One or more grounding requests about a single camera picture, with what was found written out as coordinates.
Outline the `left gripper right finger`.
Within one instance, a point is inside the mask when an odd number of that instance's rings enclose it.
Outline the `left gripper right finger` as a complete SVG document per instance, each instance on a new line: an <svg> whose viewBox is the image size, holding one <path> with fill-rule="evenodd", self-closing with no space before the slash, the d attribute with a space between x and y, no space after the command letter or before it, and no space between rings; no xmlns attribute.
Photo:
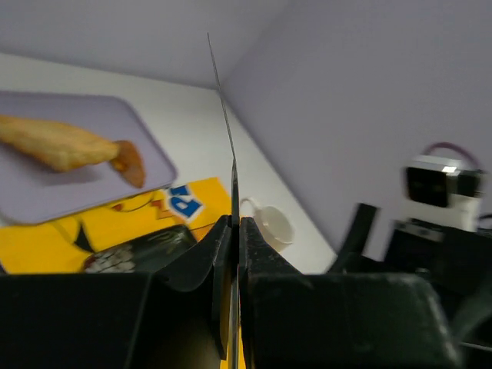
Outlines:
<svg viewBox="0 0 492 369"><path fill-rule="evenodd" d="M459 368L437 294L395 273L302 274L240 226L241 333L249 368Z"/></svg>

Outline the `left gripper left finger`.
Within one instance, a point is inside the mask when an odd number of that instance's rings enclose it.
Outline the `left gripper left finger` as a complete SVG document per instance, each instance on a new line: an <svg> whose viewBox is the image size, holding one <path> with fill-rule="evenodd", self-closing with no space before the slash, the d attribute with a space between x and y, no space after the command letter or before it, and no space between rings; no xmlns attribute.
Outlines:
<svg viewBox="0 0 492 369"><path fill-rule="evenodd" d="M217 368L228 347L231 219L154 273L1 278L3 368Z"/></svg>

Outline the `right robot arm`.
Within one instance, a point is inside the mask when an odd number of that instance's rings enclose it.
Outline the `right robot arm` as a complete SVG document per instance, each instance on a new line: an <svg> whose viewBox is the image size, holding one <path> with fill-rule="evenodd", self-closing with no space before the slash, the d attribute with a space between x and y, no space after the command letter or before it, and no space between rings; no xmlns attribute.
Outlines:
<svg viewBox="0 0 492 369"><path fill-rule="evenodd" d="M364 256L378 209L359 204L341 250L336 273L399 272L430 282L447 318L461 329L469 368L491 366L491 229L475 232L412 219L395 221L382 261Z"/></svg>

